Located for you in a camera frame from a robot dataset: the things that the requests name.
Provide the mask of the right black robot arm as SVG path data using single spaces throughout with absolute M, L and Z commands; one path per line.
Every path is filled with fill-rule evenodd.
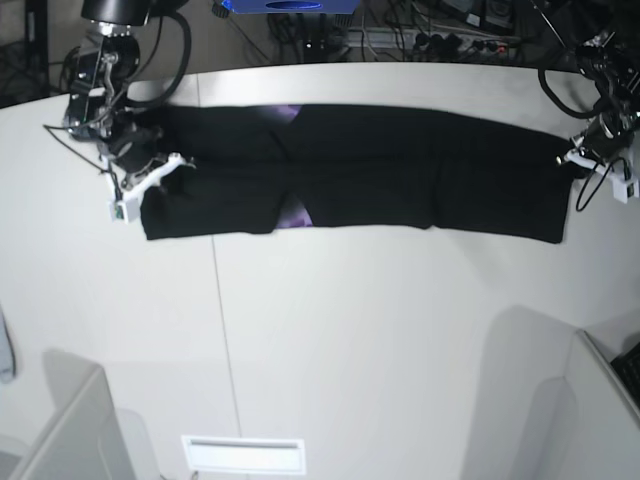
M 163 106 L 181 83 L 190 60 L 191 29 L 179 13 L 182 1 L 85 1 L 81 16 L 90 26 L 72 70 L 63 129 L 77 141 L 97 145 L 101 174 L 116 202 L 137 199 L 184 161 L 158 151 L 160 126 L 143 126 L 137 117 Z M 141 61 L 133 29 L 156 18 L 177 23 L 183 50 L 169 86 L 151 100 L 133 100 L 129 87 L 149 65 Z

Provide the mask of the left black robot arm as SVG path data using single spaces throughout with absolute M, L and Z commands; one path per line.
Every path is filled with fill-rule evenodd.
M 625 187 L 636 180 L 630 147 L 639 131 L 639 3 L 637 1 L 534 1 L 533 8 L 558 42 L 537 68 L 539 85 L 565 115 L 587 126 L 557 159 Z M 550 87 L 547 72 L 573 61 L 599 98 L 587 110 L 566 105 Z

